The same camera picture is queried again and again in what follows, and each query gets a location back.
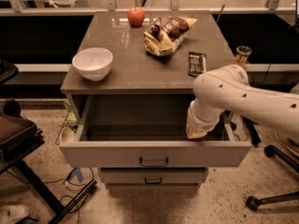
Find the bag of chips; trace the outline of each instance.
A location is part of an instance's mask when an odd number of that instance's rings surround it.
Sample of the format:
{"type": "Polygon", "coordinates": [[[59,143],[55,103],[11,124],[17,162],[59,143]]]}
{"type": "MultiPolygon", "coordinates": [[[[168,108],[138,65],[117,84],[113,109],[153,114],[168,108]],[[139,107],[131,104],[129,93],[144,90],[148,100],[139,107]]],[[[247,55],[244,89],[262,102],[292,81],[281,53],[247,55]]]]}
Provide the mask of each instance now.
{"type": "Polygon", "coordinates": [[[144,33],[145,50],[156,56],[173,54],[197,19],[160,17],[144,33]]]}

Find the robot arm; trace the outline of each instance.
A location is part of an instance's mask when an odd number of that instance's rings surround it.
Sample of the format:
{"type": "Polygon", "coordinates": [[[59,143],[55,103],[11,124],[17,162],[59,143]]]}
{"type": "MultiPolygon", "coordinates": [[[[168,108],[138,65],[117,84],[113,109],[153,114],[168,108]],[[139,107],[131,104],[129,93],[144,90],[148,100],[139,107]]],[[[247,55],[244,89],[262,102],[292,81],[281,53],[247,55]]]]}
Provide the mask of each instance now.
{"type": "Polygon", "coordinates": [[[229,110],[299,142],[299,95],[252,88],[239,65],[200,75],[193,92],[196,98],[188,109],[188,138],[212,131],[220,114],[229,110]]]}

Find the black metal leg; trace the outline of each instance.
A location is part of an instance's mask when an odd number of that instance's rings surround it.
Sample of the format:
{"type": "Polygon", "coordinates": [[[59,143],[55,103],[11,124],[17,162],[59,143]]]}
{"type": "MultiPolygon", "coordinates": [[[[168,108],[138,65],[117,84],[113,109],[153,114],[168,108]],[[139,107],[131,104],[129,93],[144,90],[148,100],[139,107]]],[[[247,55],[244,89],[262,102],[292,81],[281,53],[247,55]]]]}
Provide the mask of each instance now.
{"type": "Polygon", "coordinates": [[[55,212],[56,216],[50,224],[59,223],[65,215],[77,205],[88,193],[95,190],[96,181],[91,180],[85,187],[66,205],[63,206],[60,201],[52,194],[48,187],[39,179],[32,169],[23,160],[18,161],[15,166],[27,178],[27,180],[36,189],[39,195],[45,200],[49,207],[55,212]]]}
{"type": "MultiPolygon", "coordinates": [[[[299,173],[299,164],[293,161],[290,157],[286,154],[281,152],[278,148],[274,146],[267,146],[264,149],[264,153],[268,158],[272,158],[275,155],[278,155],[283,161],[285,161],[294,171],[299,173]]],[[[263,199],[257,199],[254,196],[249,196],[246,200],[246,207],[251,210],[257,210],[260,205],[263,204],[270,204],[270,203],[280,203],[280,202],[287,202],[292,200],[299,200],[299,191],[288,193],[284,195],[278,195],[274,197],[268,197],[263,199]]]]}

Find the caster wheel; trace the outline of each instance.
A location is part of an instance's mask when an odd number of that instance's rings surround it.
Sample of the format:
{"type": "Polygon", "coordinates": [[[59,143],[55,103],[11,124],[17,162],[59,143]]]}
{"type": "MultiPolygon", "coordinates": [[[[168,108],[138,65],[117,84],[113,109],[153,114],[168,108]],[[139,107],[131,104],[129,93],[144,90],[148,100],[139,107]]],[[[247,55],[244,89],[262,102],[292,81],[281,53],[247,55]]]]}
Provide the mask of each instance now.
{"type": "Polygon", "coordinates": [[[276,155],[275,151],[270,146],[265,147],[263,152],[267,158],[272,158],[276,155]]]}
{"type": "Polygon", "coordinates": [[[253,196],[249,196],[246,200],[246,207],[255,211],[260,206],[261,202],[253,196]]]}

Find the drawer handle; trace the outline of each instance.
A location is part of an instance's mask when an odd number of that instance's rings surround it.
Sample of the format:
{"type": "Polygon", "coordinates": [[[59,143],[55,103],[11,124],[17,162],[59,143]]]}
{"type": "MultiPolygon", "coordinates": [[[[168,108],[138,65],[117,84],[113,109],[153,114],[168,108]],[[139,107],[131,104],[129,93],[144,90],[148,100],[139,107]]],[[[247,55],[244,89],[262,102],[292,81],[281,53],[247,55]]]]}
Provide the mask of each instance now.
{"type": "Polygon", "coordinates": [[[144,178],[144,182],[145,182],[145,184],[148,184],[148,185],[162,184],[162,178],[160,177],[160,179],[158,179],[158,180],[144,178]]]}
{"type": "Polygon", "coordinates": [[[165,163],[162,163],[161,165],[149,165],[142,161],[142,157],[139,158],[139,163],[142,167],[150,167],[150,168],[159,168],[159,167],[165,167],[168,165],[168,158],[166,158],[165,163]]]}

